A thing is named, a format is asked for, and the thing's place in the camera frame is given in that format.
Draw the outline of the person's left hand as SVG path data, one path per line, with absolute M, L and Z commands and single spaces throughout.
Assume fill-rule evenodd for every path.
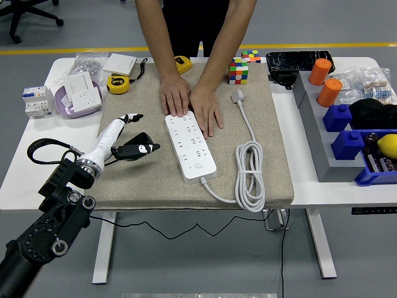
M 214 135 L 216 124 L 219 128 L 223 128 L 223 118 L 216 89 L 213 86 L 198 83 L 190 94 L 190 103 L 205 139 Z

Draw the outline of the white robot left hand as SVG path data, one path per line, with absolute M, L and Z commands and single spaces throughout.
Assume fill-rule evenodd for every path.
M 153 143 L 146 133 L 138 134 L 118 148 L 114 147 L 124 126 L 130 122 L 138 122 L 142 117 L 142 114 L 125 114 L 113 120 L 97 137 L 93 149 L 83 154 L 77 164 L 103 168 L 105 161 L 111 156 L 116 160 L 135 161 L 160 149 L 160 144 Z

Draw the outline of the person's right hand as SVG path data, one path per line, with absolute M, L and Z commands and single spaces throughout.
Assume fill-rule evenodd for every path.
M 161 78 L 160 101 L 165 115 L 186 115 L 189 95 L 190 86 L 178 73 Z

